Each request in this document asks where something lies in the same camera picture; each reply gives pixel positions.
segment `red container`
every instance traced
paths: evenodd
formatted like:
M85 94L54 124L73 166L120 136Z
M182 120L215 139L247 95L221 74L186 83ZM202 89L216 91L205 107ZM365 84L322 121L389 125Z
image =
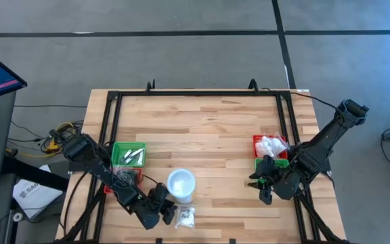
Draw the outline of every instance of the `red container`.
M254 158L258 158L257 157L257 150L255 149L255 144L259 141L261 141L261 138L263 137L264 135L254 135L252 137L252 147L254 149ZM270 136L270 135L266 135L268 138L274 138L275 136ZM282 140L283 141L286 141L285 140L285 137L284 136L281 136ZM279 159L288 159L288 152L287 150L285 150L284 152L281 152L279 154Z
M142 180L144 179L144 175L142 174L142 168L138 168L138 167L125 167L125 169L134 169L136 171L138 171L138 174L137 174L137 178L138 178L138 186L141 184ZM111 188L109 188L108 186L105 186L105 188L103 189L103 192L106 193L106 194L113 194L114 192L111 190Z

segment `wooden tabletop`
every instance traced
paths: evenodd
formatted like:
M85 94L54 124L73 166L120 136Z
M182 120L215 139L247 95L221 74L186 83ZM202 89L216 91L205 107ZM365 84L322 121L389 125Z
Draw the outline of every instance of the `wooden tabletop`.
M96 141L107 93L107 89L92 90L85 115L83 133ZM292 100L301 141L310 140L318 133L312 101L298 95L292 95ZM288 110L285 101L283 103L287 131L293 138ZM193 172L196 177L192 202L196 207L195 228L175 229L174 219L168 226L161 220L153 229L145 230L135 214L130 216L115 196L108 195L100 242L154 243L156 238L163 238L164 243L228 243L229 239L236 239L237 243L300 243L293 201L274 195L273 203L267 206L258 199L259 191L246 185L254 172L252 135L276 132L280 132L280 122L274 97L124 97L116 141L145 142L144 173L158 182L166 183L175 168ZM70 196L81 174L70 177L66 196ZM90 175L86 176L74 194L67 230L85 209L90 179ZM141 189L148 192L153 187L154 183L144 178ZM345 238L331 181L319 175L312 182L311 191L315 208L325 223L336 235ZM94 212L89 238L93 236L95 217ZM304 218L307 235L311 238L305 210ZM62 236L59 227L56 238Z

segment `black floor line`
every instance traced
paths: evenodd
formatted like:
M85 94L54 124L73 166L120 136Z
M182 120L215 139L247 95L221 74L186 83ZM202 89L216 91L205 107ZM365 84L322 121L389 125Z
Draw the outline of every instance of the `black floor line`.
M81 33L0 33L0 37L190 37L277 35L276 30L170 30Z
M284 60L284 65L286 67L285 72L288 80L288 88L296 89L295 76L293 75L293 68L291 68L290 54L288 53L288 47L284 34L284 26L282 25L278 0L272 0L272 5L275 13L276 26L278 27L278 36L281 45L282 59Z
M286 30L285 35L390 35L390 30Z

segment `white cup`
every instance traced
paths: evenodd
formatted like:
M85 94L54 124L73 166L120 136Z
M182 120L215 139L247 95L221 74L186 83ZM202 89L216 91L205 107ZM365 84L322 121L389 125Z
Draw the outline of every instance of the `white cup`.
M169 192L177 202L182 204L192 201L195 184L194 174L187 169L176 169L172 171L167 180Z

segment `green container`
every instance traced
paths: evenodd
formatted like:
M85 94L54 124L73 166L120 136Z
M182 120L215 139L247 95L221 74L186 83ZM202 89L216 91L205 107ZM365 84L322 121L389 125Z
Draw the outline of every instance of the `green container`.
M257 168L257 165L259 162L261 162L263 159L255 159L255 169ZM287 159L275 159L275 165L280 168L288 167L288 160Z
M137 165L137 157L135 157L128 164L121 162L121 158L125 156L127 151L135 152L138 149L144 148L144 157L142 165ZM127 166L127 167L143 167L146 163L147 150L146 144L143 142L115 142L112 148L112 165Z

